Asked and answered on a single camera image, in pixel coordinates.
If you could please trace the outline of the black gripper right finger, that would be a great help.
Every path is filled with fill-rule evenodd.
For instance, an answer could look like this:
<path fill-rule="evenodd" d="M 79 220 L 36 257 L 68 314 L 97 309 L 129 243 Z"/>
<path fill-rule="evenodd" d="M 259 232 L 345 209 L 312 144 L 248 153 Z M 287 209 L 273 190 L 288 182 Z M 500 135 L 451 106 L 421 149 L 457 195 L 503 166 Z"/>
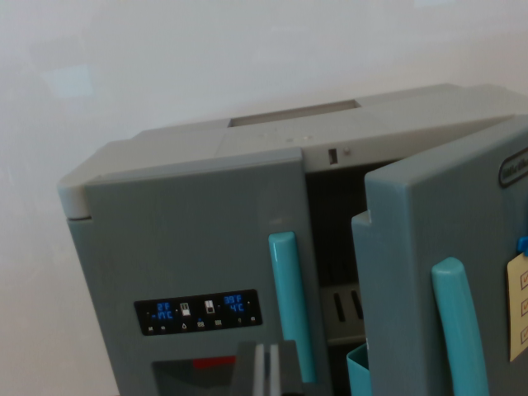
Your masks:
<path fill-rule="evenodd" d="M 304 395 L 295 341 L 271 345 L 270 395 Z"/>

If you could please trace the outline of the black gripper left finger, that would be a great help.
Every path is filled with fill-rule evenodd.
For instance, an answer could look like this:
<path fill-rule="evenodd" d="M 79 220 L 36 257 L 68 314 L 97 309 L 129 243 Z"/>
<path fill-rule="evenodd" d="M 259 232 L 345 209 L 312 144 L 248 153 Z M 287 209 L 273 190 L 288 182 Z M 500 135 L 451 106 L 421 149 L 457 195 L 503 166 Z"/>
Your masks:
<path fill-rule="evenodd" d="M 265 392 L 265 347 L 255 342 L 238 344 L 230 394 L 263 396 Z"/>

